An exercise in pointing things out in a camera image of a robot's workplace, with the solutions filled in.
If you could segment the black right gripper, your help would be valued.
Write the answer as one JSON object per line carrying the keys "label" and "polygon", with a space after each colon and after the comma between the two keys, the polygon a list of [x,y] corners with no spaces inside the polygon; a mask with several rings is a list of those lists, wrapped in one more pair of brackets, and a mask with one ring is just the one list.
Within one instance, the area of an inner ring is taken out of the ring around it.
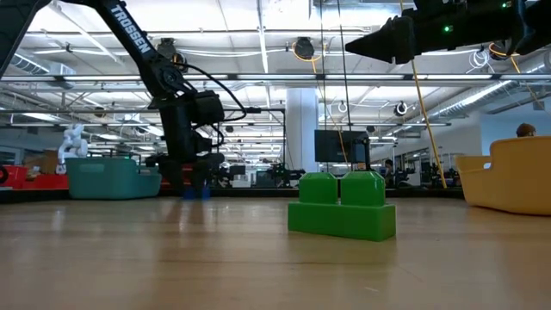
{"label": "black right gripper", "polygon": [[418,53],[454,50],[523,32],[520,0],[417,1],[376,32],[353,40],[345,51],[389,64],[406,64]]}

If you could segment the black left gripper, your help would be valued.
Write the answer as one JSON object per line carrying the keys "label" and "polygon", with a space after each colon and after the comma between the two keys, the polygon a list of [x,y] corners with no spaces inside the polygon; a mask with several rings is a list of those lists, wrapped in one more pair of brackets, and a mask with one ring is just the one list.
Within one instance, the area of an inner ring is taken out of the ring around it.
{"label": "black left gripper", "polygon": [[221,105],[164,105],[158,107],[167,153],[154,155],[154,161],[165,169],[165,178],[179,196],[185,185],[182,166],[198,164],[193,168],[192,188],[195,199],[210,197],[210,167],[221,161],[213,155],[212,140],[196,132],[198,127],[211,126],[223,121],[225,113]]}

